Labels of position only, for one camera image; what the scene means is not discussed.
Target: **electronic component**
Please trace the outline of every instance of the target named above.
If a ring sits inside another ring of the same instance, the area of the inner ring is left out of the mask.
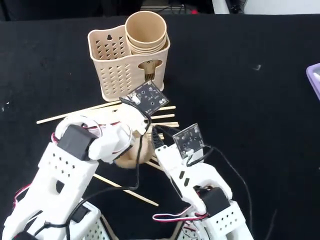
[[[182,159],[185,159],[205,146],[197,123],[178,132],[172,137]]]
[[[149,116],[169,103],[166,96],[152,81],[147,81],[138,86],[127,97]]]
[[[78,125],[70,125],[57,144],[69,154],[82,161],[88,161],[88,149],[96,135]]]
[[[210,216],[214,216],[230,207],[230,203],[220,187],[205,188],[200,190],[198,194],[204,202],[206,211]]]

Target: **stack of paper cups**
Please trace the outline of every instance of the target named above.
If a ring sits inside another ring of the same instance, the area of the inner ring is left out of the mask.
[[[138,11],[125,22],[126,41],[133,55],[150,55],[162,50],[167,42],[167,24],[157,13]],[[158,60],[143,62],[145,74],[154,74]]]

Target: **black cloth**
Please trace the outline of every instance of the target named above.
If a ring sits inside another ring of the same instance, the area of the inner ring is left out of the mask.
[[[88,32],[125,23],[125,17],[0,24],[0,223],[15,191],[30,183],[57,121],[36,121],[103,103],[89,57]],[[253,201],[253,230],[264,239],[317,239],[320,216],[320,102],[306,68],[320,62],[320,15],[166,16],[171,48],[164,93],[176,105],[181,128],[199,123],[206,143],[218,147],[246,180]],[[214,165],[246,219],[242,182],[220,155]],[[135,171],[101,164],[97,171],[121,185]],[[174,224],[152,214],[178,212],[183,203],[165,174],[141,166],[138,193],[91,202],[120,239],[163,238]],[[88,191],[106,187],[93,179]]]

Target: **utensil holder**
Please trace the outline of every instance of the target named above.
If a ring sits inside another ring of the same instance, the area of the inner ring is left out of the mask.
[[[154,84],[162,91],[170,40],[166,36],[162,50],[152,54],[131,55],[125,26],[106,30],[92,30],[88,34],[90,57],[101,86],[102,97],[111,102],[126,96],[145,81],[145,70],[139,65],[152,60],[161,64],[155,68]]]

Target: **beige plastic basket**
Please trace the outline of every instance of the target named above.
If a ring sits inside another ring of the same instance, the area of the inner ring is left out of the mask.
[[[99,77],[103,99],[108,102],[115,101],[150,78],[162,91],[165,87],[164,75],[170,48],[170,40],[168,36],[166,38],[163,49],[156,53],[131,55],[124,25],[89,32],[90,57]],[[153,62],[160,65],[155,68],[154,76],[150,77],[150,74],[145,74],[145,70],[139,68],[139,65],[152,60],[159,60]]]

